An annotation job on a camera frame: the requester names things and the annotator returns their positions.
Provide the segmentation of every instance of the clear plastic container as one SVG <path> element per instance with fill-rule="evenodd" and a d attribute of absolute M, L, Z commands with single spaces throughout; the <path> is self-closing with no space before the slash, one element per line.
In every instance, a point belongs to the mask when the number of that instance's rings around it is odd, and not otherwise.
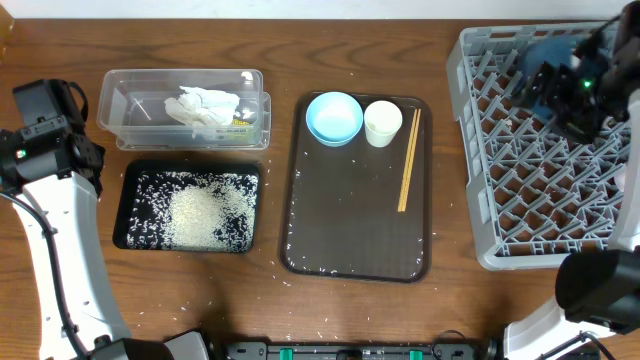
<path fill-rule="evenodd" d="M 229 126 L 192 127 L 173 119 L 164 101 L 183 94 L 180 86 L 238 95 L 242 123 L 234 116 Z M 98 125 L 118 137 L 121 150 L 262 150 L 269 146 L 271 98 L 258 70 L 111 70 L 102 85 Z"/>

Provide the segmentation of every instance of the dish rack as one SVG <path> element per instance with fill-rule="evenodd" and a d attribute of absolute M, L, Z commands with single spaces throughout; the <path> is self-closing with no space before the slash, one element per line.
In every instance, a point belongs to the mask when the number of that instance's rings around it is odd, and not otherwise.
<path fill-rule="evenodd" d="M 557 267 L 570 253 L 607 247 L 623 198 L 613 176 L 627 161 L 630 129 L 606 123 L 595 144 L 575 144 L 510 101 L 522 78 L 514 65 L 529 45 L 582 39 L 602 24 L 465 29 L 449 56 L 476 254 L 489 270 Z M 615 32 L 605 31 L 609 47 Z"/>

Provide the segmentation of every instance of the wood grain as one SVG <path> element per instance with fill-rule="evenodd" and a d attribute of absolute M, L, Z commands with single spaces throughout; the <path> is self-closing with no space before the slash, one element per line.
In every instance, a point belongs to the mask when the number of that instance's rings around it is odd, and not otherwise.
<path fill-rule="evenodd" d="M 9 33 L 13 29 L 14 22 L 15 20 L 13 20 L 13 17 L 9 15 L 2 5 L 0 5 L 0 64 L 2 64 L 2 59 L 4 58 L 4 52 L 6 50 L 5 42 Z"/>
<path fill-rule="evenodd" d="M 21 126 L 11 95 L 17 85 L 61 78 L 86 91 L 88 134 L 107 148 L 98 205 L 102 249 L 116 300 L 137 338 L 159 340 L 200 325 L 221 336 L 272 341 L 290 335 L 293 341 L 422 343 L 447 329 L 486 338 L 541 305 L 553 294 L 555 279 L 554 270 L 489 272 L 475 259 L 464 149 L 445 61 L 462 29 L 507 23 L 521 22 L 19 20 L 0 68 L 0 127 Z M 273 98 L 271 146 L 233 153 L 118 151 L 95 116 L 104 74 L 124 68 L 261 70 Z M 433 265 L 421 283 L 302 277 L 278 263 L 294 108 L 312 90 L 415 96 L 431 107 Z M 121 174 L 134 159 L 160 157 L 248 159 L 270 169 L 250 253 L 127 251 L 112 244 Z M 0 357 L 33 359 L 40 314 L 29 248 L 9 204 L 0 209 Z M 605 344 L 620 359 L 639 358 L 638 336 Z"/>

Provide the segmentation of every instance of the white cup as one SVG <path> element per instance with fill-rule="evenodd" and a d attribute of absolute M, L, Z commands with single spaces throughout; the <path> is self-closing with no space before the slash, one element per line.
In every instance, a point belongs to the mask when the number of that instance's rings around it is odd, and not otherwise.
<path fill-rule="evenodd" d="M 402 126 L 402 112 L 389 101 L 376 101 L 364 112 L 364 131 L 369 144 L 375 147 L 389 145 Z"/>

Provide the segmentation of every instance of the wooden chopsticks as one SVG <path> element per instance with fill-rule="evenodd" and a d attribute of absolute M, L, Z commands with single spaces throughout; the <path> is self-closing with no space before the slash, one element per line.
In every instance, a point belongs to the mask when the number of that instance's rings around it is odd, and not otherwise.
<path fill-rule="evenodd" d="M 400 188 L 400 201 L 398 202 L 398 212 L 407 210 L 407 197 L 409 196 L 409 184 L 411 183 L 411 173 L 413 170 L 413 157 L 416 153 L 416 140 L 418 139 L 418 129 L 420 128 L 420 115 L 422 109 L 416 109 L 413 113 L 411 123 L 411 133 L 407 144 L 407 157 L 404 161 L 404 174 L 402 175 L 402 187 Z"/>

